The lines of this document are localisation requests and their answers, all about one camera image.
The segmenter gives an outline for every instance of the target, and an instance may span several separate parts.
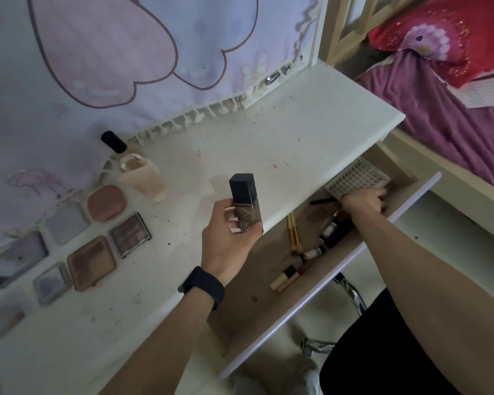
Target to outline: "purple blanket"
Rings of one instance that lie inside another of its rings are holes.
[[[428,61],[408,50],[357,83],[406,115],[403,131],[494,186],[494,107],[467,109]]]

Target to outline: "white basket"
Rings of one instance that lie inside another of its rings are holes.
[[[324,189],[336,199],[361,188],[384,188],[391,179],[364,158],[355,159],[342,172],[338,173]]]

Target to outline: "drawer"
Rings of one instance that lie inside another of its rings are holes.
[[[384,212],[392,221],[440,177],[439,173],[425,179],[410,176],[380,143],[362,156],[392,178],[392,189],[386,198],[387,209]],[[323,195],[328,194],[320,189],[311,198],[318,199]],[[320,244],[318,235],[323,230],[323,222],[313,224],[307,219],[312,208],[308,199],[294,211],[300,241],[306,249]],[[250,252],[240,273],[227,286],[222,304],[208,320],[226,364],[220,378],[232,373],[364,247],[359,233],[353,230],[333,249],[316,259],[286,290],[277,293],[270,288],[270,283],[293,262],[286,220],[266,232]]]

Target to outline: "black wristband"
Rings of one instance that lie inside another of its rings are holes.
[[[196,266],[189,274],[185,282],[178,287],[178,291],[186,294],[192,287],[198,287],[205,291],[214,300],[212,310],[215,310],[223,301],[225,295],[225,287],[216,277],[205,272],[200,266]]]

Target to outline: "forearm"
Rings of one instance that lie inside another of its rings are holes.
[[[174,394],[213,305],[192,288],[99,395]]]
[[[494,393],[494,298],[372,209],[353,222],[406,324],[463,394]]]

